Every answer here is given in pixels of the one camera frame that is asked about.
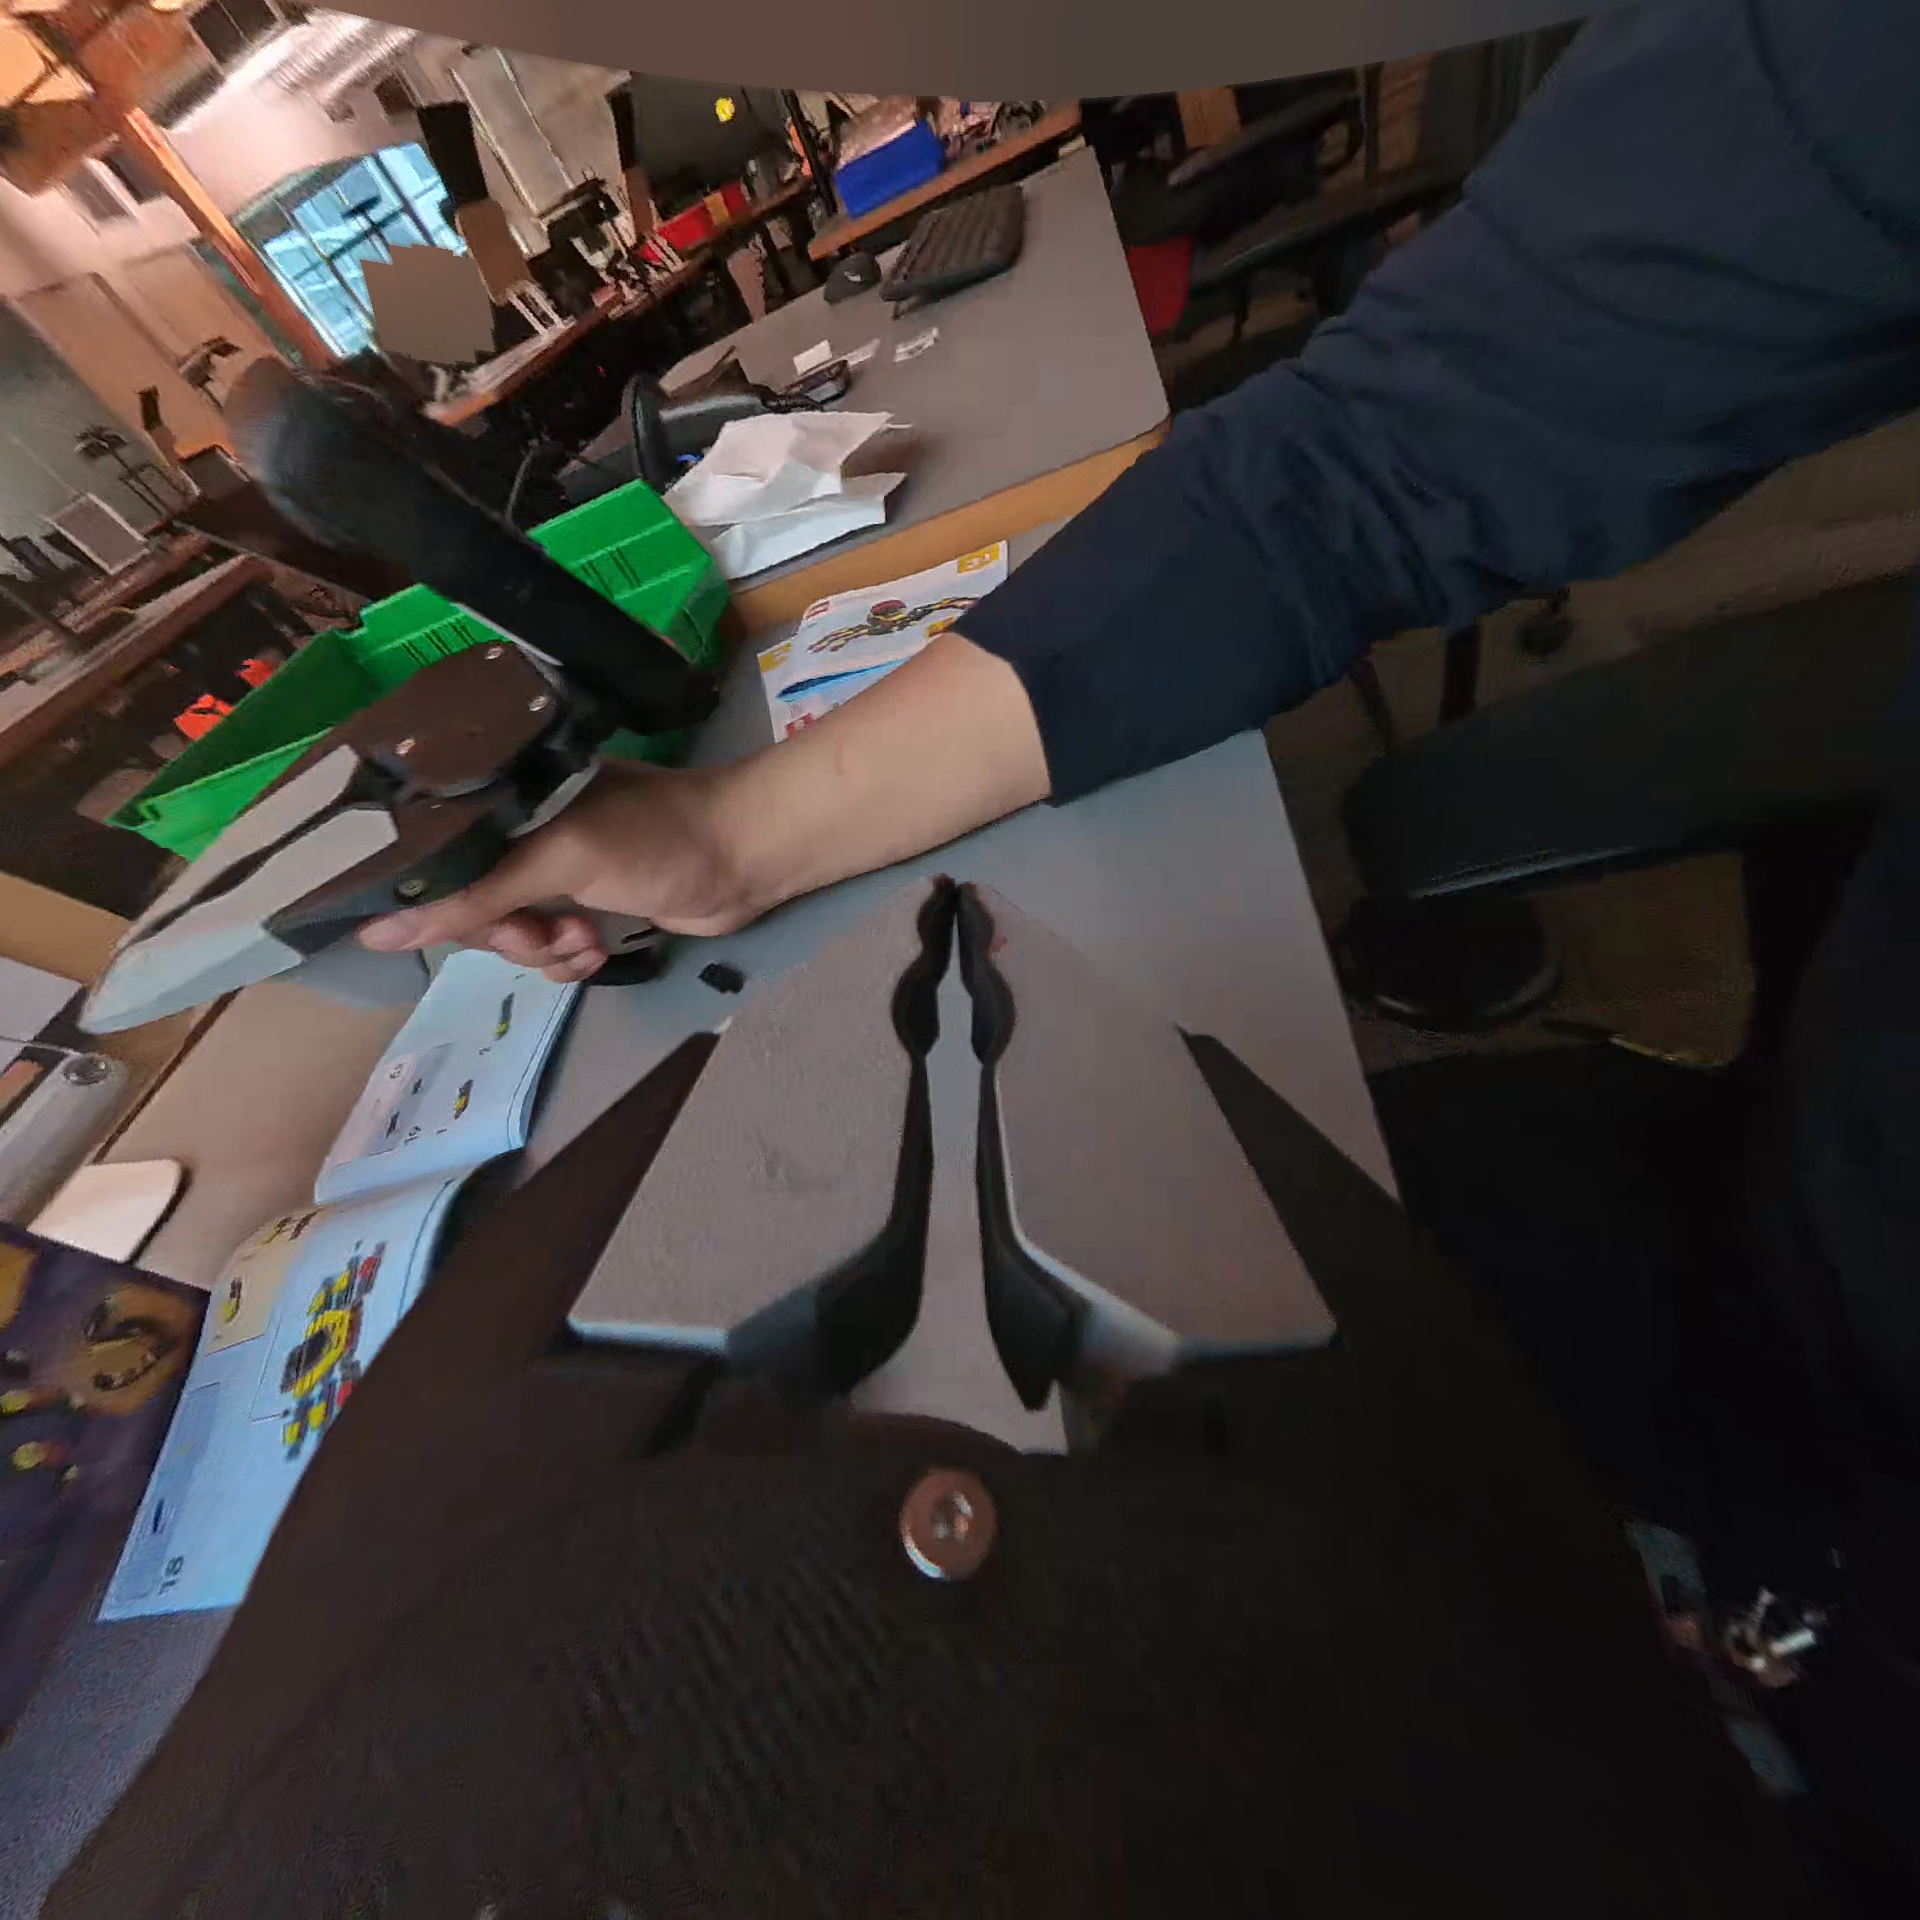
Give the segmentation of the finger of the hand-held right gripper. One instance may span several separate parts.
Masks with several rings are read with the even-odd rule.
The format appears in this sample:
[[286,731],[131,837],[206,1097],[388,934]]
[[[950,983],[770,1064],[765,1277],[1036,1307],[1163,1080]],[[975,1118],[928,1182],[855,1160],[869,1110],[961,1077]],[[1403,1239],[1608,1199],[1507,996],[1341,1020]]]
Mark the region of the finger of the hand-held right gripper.
[[398,903],[396,797],[387,763],[325,750],[223,829],[116,949],[266,941],[318,952]]
[[78,1006],[78,1031],[111,1039],[234,988],[301,969],[303,952],[269,932],[269,911],[208,897],[181,919],[138,928]]

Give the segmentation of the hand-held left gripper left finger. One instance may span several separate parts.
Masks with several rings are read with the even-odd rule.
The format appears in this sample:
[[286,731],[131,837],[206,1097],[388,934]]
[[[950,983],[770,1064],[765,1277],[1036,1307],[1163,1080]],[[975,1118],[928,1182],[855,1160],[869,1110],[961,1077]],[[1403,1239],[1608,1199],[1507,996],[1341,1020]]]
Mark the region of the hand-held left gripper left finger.
[[597,1345],[843,1397],[910,1334],[931,1050],[958,883],[925,877],[765,983],[709,1047],[568,1313]]

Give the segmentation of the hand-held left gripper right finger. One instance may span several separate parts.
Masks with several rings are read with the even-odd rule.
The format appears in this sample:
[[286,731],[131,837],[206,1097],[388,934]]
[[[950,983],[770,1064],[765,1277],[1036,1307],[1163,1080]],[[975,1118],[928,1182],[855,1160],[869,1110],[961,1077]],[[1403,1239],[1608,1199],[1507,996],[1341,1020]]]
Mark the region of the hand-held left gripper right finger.
[[1336,1316],[1188,1035],[986,884],[958,890],[958,960],[979,1277],[1018,1400],[1329,1350]]

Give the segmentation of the person's right forearm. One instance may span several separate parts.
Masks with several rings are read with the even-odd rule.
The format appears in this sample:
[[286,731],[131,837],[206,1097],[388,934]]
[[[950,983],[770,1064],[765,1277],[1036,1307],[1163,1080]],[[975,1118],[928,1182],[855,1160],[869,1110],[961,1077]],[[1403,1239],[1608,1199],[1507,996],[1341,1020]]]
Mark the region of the person's right forearm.
[[1605,17],[1298,363],[1183,418],[947,652],[713,779],[687,913],[1200,753],[1914,407],[1916,2]]

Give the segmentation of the open lego instruction booklet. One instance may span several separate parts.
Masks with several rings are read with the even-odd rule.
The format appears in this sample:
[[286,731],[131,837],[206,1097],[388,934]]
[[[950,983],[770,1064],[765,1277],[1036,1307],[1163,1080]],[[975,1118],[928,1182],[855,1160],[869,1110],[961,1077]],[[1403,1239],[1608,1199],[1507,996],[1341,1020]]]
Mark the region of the open lego instruction booklet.
[[387,1047],[310,1200],[245,1239],[97,1618],[232,1610],[301,1477],[429,1286],[468,1182],[529,1141],[579,985],[454,952]]

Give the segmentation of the closed lego instruction booklet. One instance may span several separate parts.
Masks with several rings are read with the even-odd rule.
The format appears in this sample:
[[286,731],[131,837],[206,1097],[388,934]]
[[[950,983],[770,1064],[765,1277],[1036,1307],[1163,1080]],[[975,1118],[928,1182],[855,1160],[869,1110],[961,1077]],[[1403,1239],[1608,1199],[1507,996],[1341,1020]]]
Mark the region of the closed lego instruction booklet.
[[848,704],[950,632],[1006,578],[1010,542],[999,538],[894,581],[810,601],[788,632],[756,641],[770,739],[793,739]]

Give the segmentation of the lego set cardboard box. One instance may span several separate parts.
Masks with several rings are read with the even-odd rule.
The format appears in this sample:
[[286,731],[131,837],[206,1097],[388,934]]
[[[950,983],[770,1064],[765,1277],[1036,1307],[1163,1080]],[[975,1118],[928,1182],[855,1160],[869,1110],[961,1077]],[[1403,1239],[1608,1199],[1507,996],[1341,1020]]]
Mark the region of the lego set cardboard box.
[[116,1572],[206,1289],[2,1223],[2,1741]]

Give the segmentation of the person's right hand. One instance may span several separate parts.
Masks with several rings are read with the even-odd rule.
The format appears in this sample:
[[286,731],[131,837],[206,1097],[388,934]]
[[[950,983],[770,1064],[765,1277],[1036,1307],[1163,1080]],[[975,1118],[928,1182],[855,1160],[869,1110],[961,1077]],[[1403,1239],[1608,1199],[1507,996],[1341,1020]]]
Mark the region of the person's right hand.
[[452,897],[372,919],[370,952],[468,946],[589,979],[610,963],[605,922],[725,938],[781,903],[781,753],[714,770],[605,770],[549,825]]

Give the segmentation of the white stand base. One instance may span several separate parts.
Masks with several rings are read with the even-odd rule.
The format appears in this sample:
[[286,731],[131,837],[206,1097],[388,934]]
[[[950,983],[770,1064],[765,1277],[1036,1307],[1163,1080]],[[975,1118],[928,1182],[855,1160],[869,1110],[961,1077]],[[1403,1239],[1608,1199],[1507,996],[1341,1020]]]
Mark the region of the white stand base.
[[187,1178],[175,1160],[87,1161],[47,1199],[26,1230],[101,1260],[138,1264],[173,1213]]

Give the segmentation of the black desk gadget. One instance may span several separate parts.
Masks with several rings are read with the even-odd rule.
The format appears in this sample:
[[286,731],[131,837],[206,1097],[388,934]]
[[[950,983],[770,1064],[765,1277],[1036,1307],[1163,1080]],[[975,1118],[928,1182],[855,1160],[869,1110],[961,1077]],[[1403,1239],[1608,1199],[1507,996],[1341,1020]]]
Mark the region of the black desk gadget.
[[652,494],[666,494],[682,466],[695,464],[733,422],[770,411],[773,392],[739,368],[713,373],[678,392],[658,378],[630,375],[622,396],[622,422],[633,446],[633,474]]

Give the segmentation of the crumpled white paper bag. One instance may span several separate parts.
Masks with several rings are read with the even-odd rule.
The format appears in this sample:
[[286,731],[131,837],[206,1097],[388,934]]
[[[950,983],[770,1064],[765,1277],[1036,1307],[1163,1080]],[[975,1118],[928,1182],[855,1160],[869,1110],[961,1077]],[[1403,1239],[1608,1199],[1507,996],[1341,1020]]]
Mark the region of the crumpled white paper bag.
[[666,509],[729,584],[881,529],[906,483],[910,429],[892,411],[793,411],[733,422],[666,491]]

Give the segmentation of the black office chair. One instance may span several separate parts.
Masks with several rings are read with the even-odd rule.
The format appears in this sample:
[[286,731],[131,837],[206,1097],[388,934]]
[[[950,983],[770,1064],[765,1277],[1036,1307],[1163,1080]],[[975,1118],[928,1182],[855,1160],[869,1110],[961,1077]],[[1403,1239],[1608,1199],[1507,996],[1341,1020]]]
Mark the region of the black office chair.
[[1548,1003],[1535,897],[1733,854],[1774,1024],[1888,805],[1916,790],[1916,573],[1692,628],[1445,714],[1346,793],[1341,988],[1425,1031]]

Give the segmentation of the black keyboard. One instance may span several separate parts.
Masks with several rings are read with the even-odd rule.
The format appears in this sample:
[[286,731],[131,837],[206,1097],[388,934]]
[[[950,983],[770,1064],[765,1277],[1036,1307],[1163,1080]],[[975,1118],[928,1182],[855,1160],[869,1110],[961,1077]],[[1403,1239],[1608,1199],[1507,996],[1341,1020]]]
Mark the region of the black keyboard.
[[885,268],[878,296],[888,306],[935,304],[1010,274],[1026,247],[1026,209],[1018,182],[931,209]]

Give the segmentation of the small blue storage box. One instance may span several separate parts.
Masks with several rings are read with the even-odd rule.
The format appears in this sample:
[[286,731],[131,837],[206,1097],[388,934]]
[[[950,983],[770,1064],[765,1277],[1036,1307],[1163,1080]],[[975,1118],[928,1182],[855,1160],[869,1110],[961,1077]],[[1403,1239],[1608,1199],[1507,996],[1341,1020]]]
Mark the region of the small blue storage box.
[[833,166],[833,194],[843,214],[862,219],[936,179],[944,166],[944,139],[925,114],[907,116],[885,137],[855,137],[848,127]]

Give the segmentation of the metal keys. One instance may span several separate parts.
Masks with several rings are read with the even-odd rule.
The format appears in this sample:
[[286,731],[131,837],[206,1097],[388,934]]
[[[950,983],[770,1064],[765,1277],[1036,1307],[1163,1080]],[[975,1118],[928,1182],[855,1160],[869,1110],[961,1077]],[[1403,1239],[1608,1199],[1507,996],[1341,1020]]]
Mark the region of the metal keys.
[[1763,1691],[1803,1683],[1810,1658],[1830,1636],[1830,1610],[1800,1596],[1756,1586],[1717,1623],[1717,1652]]

